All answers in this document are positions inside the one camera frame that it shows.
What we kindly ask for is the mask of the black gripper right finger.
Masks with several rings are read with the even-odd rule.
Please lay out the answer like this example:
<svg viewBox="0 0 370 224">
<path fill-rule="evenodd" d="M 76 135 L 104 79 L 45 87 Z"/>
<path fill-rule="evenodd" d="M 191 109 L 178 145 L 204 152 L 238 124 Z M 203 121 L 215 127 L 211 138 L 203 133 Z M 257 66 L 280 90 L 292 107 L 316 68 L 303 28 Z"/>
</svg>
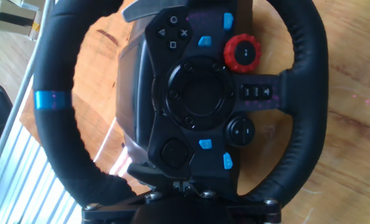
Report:
<svg viewBox="0 0 370 224">
<path fill-rule="evenodd" d="M 224 198 L 201 184 L 184 183 L 184 219 L 187 223 L 280 223 L 281 204 L 274 198 L 252 202 Z"/>
</svg>

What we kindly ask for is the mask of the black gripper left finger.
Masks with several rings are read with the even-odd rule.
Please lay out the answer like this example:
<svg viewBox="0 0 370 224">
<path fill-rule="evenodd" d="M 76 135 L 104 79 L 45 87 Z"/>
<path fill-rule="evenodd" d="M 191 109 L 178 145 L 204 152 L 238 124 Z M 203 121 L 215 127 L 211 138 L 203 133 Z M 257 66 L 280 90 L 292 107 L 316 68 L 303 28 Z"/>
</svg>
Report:
<svg viewBox="0 0 370 224">
<path fill-rule="evenodd" d="M 148 192 L 129 198 L 114 205 L 91 203 L 82 208 L 82 224 L 130 223 L 143 206 L 185 193 L 184 182 L 174 182 L 165 187 L 156 187 Z"/>
</svg>

